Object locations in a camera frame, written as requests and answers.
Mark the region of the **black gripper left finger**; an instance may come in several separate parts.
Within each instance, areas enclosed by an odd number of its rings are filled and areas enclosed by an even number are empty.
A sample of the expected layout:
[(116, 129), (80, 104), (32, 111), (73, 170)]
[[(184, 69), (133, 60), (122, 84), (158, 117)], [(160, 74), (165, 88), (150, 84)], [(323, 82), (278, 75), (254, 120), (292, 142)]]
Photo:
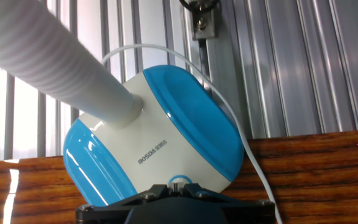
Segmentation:
[(150, 189), (105, 207), (84, 204), (76, 209), (76, 224), (125, 223), (131, 212), (141, 205), (167, 198), (177, 189), (176, 184), (155, 184)]

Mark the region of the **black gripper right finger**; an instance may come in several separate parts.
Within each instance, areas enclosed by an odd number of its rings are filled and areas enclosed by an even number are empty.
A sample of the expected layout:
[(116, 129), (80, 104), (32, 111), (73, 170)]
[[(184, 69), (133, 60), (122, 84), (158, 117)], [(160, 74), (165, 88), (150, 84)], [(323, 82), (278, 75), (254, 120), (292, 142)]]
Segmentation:
[(197, 223), (275, 223), (275, 203), (269, 199), (243, 201), (199, 184), (176, 184), (181, 212)]

